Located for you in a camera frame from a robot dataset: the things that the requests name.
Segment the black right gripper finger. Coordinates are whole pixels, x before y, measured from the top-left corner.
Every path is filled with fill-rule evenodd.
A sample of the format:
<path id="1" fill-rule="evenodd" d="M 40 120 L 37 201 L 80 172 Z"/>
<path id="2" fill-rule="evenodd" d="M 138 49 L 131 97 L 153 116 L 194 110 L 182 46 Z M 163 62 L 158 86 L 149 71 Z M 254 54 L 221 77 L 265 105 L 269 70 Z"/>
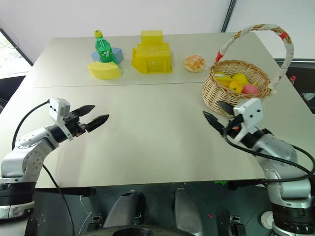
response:
<path id="1" fill-rule="evenodd" d="M 219 132 L 220 135 L 223 135 L 225 127 L 218 121 L 218 119 L 207 111 L 203 111 L 203 115 L 206 118 L 207 122 Z"/>
<path id="2" fill-rule="evenodd" d="M 234 106 L 224 101 L 218 101 L 217 104 L 229 115 L 234 115 Z"/>

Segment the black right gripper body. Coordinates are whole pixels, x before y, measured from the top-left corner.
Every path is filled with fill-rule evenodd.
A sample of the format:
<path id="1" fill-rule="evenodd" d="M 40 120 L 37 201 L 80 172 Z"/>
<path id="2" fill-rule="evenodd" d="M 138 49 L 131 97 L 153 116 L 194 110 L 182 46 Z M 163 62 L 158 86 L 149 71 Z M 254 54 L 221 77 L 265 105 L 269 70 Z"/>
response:
<path id="1" fill-rule="evenodd" d="M 235 138 L 241 131 L 241 123 L 244 121 L 243 116 L 241 114 L 232 117 L 227 126 L 223 130 L 222 136 L 227 138 L 228 136 L 231 138 Z"/>

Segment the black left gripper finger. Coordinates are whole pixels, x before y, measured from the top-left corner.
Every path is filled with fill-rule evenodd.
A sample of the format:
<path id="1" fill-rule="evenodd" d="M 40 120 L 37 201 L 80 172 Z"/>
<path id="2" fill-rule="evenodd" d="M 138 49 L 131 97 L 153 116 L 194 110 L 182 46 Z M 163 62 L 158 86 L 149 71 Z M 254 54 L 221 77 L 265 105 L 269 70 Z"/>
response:
<path id="1" fill-rule="evenodd" d="M 94 107 L 95 105 L 84 105 L 80 108 L 75 109 L 73 113 L 78 117 L 82 117 L 88 114 Z"/>
<path id="2" fill-rule="evenodd" d="M 101 115 L 101 116 L 96 117 L 91 122 L 86 124 L 86 131 L 87 132 L 92 132 L 93 130 L 95 130 L 98 127 L 102 126 L 103 124 L 105 124 L 107 122 L 109 117 L 110 117 L 109 114 Z"/>

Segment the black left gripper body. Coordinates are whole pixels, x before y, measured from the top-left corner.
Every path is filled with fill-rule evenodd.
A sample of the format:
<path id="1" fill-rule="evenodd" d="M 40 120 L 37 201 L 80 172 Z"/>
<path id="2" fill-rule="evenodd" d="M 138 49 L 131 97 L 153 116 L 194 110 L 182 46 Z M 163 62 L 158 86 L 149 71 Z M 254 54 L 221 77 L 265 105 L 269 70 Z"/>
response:
<path id="1" fill-rule="evenodd" d="M 71 112 L 67 117 L 63 118 L 64 125 L 67 128 L 70 135 L 65 135 L 68 137 L 78 137 L 86 133 L 86 127 L 80 122 L 80 117 L 85 114 L 82 112 Z"/>

